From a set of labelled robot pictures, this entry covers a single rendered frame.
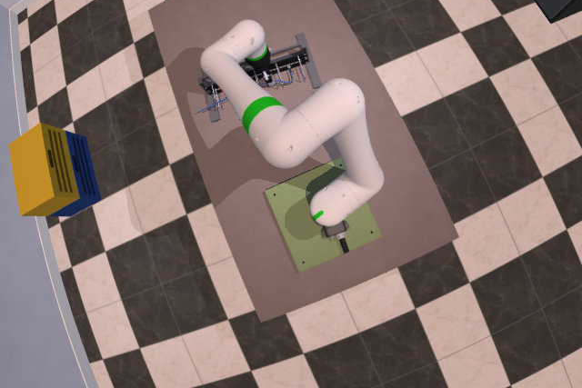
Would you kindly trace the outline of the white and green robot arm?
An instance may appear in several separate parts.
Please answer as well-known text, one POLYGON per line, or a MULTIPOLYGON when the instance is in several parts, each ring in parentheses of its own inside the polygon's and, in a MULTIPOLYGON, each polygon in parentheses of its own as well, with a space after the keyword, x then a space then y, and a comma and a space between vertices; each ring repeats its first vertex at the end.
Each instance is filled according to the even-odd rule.
POLYGON ((344 219, 377 194, 384 183, 367 131, 365 97, 354 82, 334 78, 288 111, 239 65, 245 59, 250 66, 264 66, 270 50, 263 27, 247 19, 210 45, 200 64, 271 165, 296 167, 332 137, 346 170, 312 197, 310 214, 324 228, 323 237, 333 241, 336 236, 346 254, 349 225, 344 219))

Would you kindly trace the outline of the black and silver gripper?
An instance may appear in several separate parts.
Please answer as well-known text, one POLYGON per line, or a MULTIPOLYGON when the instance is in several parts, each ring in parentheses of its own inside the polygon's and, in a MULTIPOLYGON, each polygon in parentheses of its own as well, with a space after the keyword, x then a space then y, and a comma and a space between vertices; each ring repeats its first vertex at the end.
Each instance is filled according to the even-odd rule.
POLYGON ((261 74, 264 75, 263 76, 264 77, 264 81, 266 81, 269 85, 274 85, 275 82, 274 82, 274 78, 272 77, 272 71, 271 72, 269 71, 269 67, 268 67, 269 64, 270 64, 270 59, 269 59, 269 61, 268 61, 268 63, 266 65, 264 65, 262 67, 259 67, 259 68, 255 68, 255 69, 256 70, 259 70, 259 72, 261 72, 261 74), (267 72, 266 69, 268 70, 268 72, 267 72), (272 77, 272 79, 269 79, 270 76, 272 77))

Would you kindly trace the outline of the grey metal cable rack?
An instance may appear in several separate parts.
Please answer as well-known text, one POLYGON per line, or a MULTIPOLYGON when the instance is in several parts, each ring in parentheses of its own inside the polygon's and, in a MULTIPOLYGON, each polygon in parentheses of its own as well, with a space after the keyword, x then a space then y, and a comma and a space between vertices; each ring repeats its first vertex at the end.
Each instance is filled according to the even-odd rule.
MULTIPOLYGON (((297 42, 299 44, 290 45, 288 47, 271 52, 270 54, 271 54, 271 56, 277 55, 277 54, 283 53, 285 51, 288 51, 288 50, 291 50, 291 49, 294 49, 294 48, 297 48, 300 46, 301 46, 300 47, 301 51, 295 52, 295 53, 290 54, 290 55, 285 55, 285 56, 279 57, 279 58, 274 59, 274 60, 271 60, 270 65, 269 65, 269 70, 270 70, 270 72, 272 71, 273 75, 277 74, 277 72, 278 72, 280 79, 282 79, 280 72, 283 72, 283 71, 288 70, 288 69, 289 69, 289 71, 291 71, 291 68, 300 66, 302 73, 304 73, 302 65, 306 65, 306 68, 307 68, 307 71, 309 73, 313 87, 318 88, 321 84, 321 80, 320 80, 318 72, 316 70, 316 65, 315 65, 314 59, 311 55, 308 43, 306 41, 305 34, 301 33, 301 34, 296 35, 296 39, 297 39, 297 42), (303 41, 305 41, 305 42, 303 42, 303 41), (293 57, 293 55, 294 55, 294 57, 293 57), (290 56, 291 56, 291 58, 290 58, 290 56), (299 58, 300 58, 300 60, 299 60, 299 58)), ((254 70, 253 67, 249 67, 249 68, 245 69, 245 72, 247 72, 247 74, 254 81, 256 80, 256 82, 258 81, 258 79, 264 78, 263 77, 264 75, 262 75, 261 72, 259 72, 259 70, 254 70), (253 71, 247 72, 249 70, 253 70, 253 71)), ((216 103, 216 99, 218 99, 217 94, 222 93, 222 91, 220 90, 218 85, 214 81, 212 81, 212 79, 208 75, 206 75, 204 73, 202 68, 201 68, 201 73, 202 73, 202 77, 197 78, 197 81, 198 81, 198 84, 206 91, 206 99, 207 99, 207 103, 209 106, 211 104, 216 103), (214 94, 216 95, 216 97, 214 94)), ((257 83, 259 84, 259 81, 257 83)), ((217 106, 217 104, 209 107, 209 112, 210 112, 212 123, 220 120, 220 116, 218 113, 218 108, 220 108, 219 103, 217 106, 218 108, 216 106, 217 106)))

